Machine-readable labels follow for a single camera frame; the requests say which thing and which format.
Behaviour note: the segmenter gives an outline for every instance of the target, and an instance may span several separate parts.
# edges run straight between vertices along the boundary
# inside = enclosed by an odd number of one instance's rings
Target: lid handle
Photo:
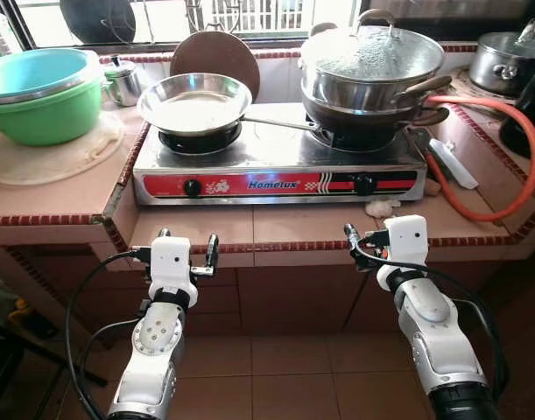
[[[383,9],[370,9],[361,13],[361,15],[356,20],[357,27],[355,33],[359,32],[364,22],[371,19],[385,19],[385,21],[388,22],[388,25],[390,26],[391,35],[393,26],[396,24],[396,17],[389,13],[387,10]]]

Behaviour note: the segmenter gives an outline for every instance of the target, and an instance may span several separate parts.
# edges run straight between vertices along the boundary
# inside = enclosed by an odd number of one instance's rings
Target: black cable
[[[464,286],[462,283],[458,282],[453,277],[449,276],[446,273],[443,273],[442,271],[438,269],[433,269],[432,267],[426,267],[425,265],[416,264],[413,262],[396,262],[396,261],[390,261],[386,260],[384,258],[378,258],[377,256],[373,256],[371,254],[368,254],[367,252],[364,252],[360,244],[368,242],[370,240],[369,237],[365,237],[361,239],[356,245],[355,249],[356,251],[364,256],[365,258],[369,258],[372,261],[375,261],[377,263],[390,265],[392,267],[399,267],[404,269],[412,269],[412,270],[419,270],[426,272],[428,274],[433,274],[437,277],[440,277],[441,279],[444,279],[451,283],[456,289],[463,292],[466,296],[468,296],[479,308],[480,313],[482,314],[483,320],[485,320],[487,324],[488,333],[490,333],[490,337],[493,341],[493,348],[495,352],[495,377],[493,378],[493,389],[492,389],[492,395],[493,399],[495,401],[498,401],[501,394],[504,392],[504,389],[506,388],[506,385],[509,381],[509,369],[508,364],[506,362],[506,359],[504,357],[503,349],[501,347],[501,340],[499,337],[498,328],[496,327],[495,320],[489,315],[489,311],[487,310],[486,304],[482,301],[482,299],[473,291],[468,289],[466,286]]]
[[[103,268],[105,268],[106,265],[109,263],[114,262],[115,260],[119,260],[121,258],[125,257],[133,257],[136,256],[136,251],[126,251],[121,252],[119,254],[115,254],[113,256],[109,256],[102,262],[98,264],[97,267],[95,267],[90,274],[86,276],[84,280],[76,287],[73,294],[70,297],[70,300],[68,301],[67,305],[67,311],[65,313],[65,348],[67,353],[67,365],[68,370],[71,374],[71,381],[74,385],[74,390],[76,391],[76,394],[79,396],[81,400],[81,404],[84,406],[84,409],[86,410],[88,416],[92,420],[106,420],[106,418],[103,416],[103,414],[100,412],[100,410],[91,402],[89,399],[87,399],[85,393],[83,392],[82,388],[80,387],[80,383],[78,382],[78,377],[76,376],[76,372],[74,371],[74,364],[73,364],[73,351],[71,349],[71,318],[73,315],[73,308],[74,303],[76,302],[76,298],[81,293],[81,291],[90,283],[90,281],[95,277],[96,274],[98,274]]]
[[[135,319],[129,319],[128,321],[116,322],[114,324],[109,324],[109,325],[103,326],[98,331],[96,331],[94,334],[92,334],[92,336],[88,340],[88,343],[82,349],[81,355],[79,357],[80,362],[79,362],[78,382],[79,382],[79,386],[82,389],[82,391],[84,392],[84,395],[86,396],[86,398],[90,402],[92,402],[94,405],[95,405],[94,399],[92,398],[92,395],[90,394],[90,391],[89,391],[89,389],[87,387],[87,383],[86,383],[86,363],[88,361],[88,355],[90,354],[90,349],[92,348],[92,345],[94,344],[94,341],[100,335],[102,335],[103,333],[105,333],[105,332],[107,332],[109,330],[112,330],[114,328],[119,328],[119,327],[122,327],[122,326],[131,326],[133,324],[136,324],[138,321],[139,321],[139,318],[135,318]]]

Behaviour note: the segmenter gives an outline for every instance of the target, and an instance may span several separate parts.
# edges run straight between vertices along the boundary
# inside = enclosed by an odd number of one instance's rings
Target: red stove panel
[[[223,175],[145,175],[146,191],[160,198],[378,195],[405,193],[416,171],[338,173],[251,172]]]

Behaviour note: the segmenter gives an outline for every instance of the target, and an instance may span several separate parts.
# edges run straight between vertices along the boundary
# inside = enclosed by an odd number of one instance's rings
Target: round wooden board
[[[245,84],[255,101],[259,93],[259,67],[247,45],[226,32],[201,31],[182,41],[173,53],[170,75],[215,73]]]

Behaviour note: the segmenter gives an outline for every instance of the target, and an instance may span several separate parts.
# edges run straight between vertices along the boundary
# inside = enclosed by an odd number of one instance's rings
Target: gas stove
[[[301,103],[255,104],[247,116],[304,121]],[[174,152],[151,127],[133,168],[141,205],[227,205],[419,200],[426,162],[403,130],[380,149],[336,149],[333,134],[241,122],[237,139],[201,154]]]

